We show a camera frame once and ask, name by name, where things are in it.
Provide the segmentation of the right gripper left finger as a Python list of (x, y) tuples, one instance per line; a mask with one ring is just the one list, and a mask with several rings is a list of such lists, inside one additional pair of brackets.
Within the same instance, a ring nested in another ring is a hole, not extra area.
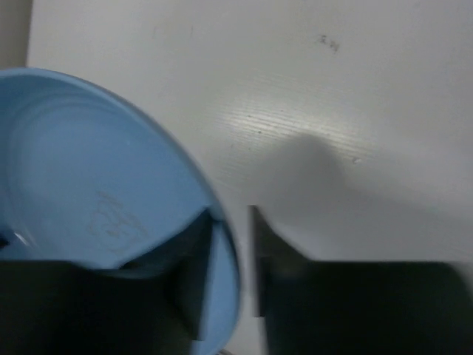
[(1, 261), (3, 354), (189, 354), (201, 337), (214, 220), (200, 212), (119, 268)]

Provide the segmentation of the blue plate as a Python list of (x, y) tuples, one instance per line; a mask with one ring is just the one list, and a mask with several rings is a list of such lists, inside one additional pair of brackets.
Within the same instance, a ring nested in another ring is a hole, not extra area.
[(214, 226), (202, 332), (189, 354), (221, 351), (240, 308), (234, 239), (209, 183), (118, 95), (59, 72), (1, 71), (1, 261), (119, 268), (204, 210)]

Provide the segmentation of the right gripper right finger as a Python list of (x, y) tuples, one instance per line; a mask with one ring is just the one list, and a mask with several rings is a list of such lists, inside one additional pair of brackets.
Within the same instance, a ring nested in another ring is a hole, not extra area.
[(251, 208), (269, 354), (470, 354), (472, 290), (442, 262), (311, 260)]

